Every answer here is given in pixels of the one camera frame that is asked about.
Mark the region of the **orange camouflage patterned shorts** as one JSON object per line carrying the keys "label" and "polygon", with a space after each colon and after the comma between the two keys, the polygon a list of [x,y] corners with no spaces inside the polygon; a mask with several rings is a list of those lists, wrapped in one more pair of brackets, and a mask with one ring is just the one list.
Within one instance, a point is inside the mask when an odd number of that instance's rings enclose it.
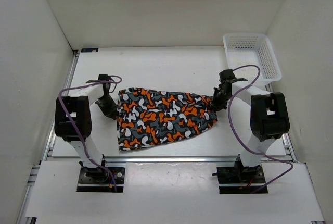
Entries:
{"label": "orange camouflage patterned shorts", "polygon": [[135,151],[196,137],[217,123],[212,98],[189,92],[128,88],[118,92],[119,151]]}

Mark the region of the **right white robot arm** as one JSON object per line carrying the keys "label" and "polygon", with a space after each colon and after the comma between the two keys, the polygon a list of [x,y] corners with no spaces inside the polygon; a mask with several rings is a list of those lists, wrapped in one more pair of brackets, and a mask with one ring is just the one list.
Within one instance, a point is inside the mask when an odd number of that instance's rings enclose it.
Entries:
{"label": "right white robot arm", "polygon": [[[236,161],[234,177],[246,182],[257,172],[268,148],[290,129],[288,110],[283,93],[270,93],[254,86],[253,80],[237,78],[231,69],[219,73],[220,84],[214,88],[210,107],[215,111],[227,110],[231,130],[244,148]],[[250,106],[251,137],[242,141],[232,122],[232,102],[238,98]]]}

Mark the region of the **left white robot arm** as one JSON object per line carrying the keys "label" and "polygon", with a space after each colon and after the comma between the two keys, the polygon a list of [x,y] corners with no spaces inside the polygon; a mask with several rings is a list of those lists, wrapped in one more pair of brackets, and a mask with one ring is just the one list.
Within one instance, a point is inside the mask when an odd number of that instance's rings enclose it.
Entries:
{"label": "left white robot arm", "polygon": [[89,80],[83,86],[62,89],[56,99],[55,135],[76,150],[81,167],[97,182],[115,182],[115,179],[105,165],[105,156],[92,140],[90,107],[96,104],[105,117],[115,120],[117,105],[110,94],[121,81],[120,76],[99,74],[98,79]]}

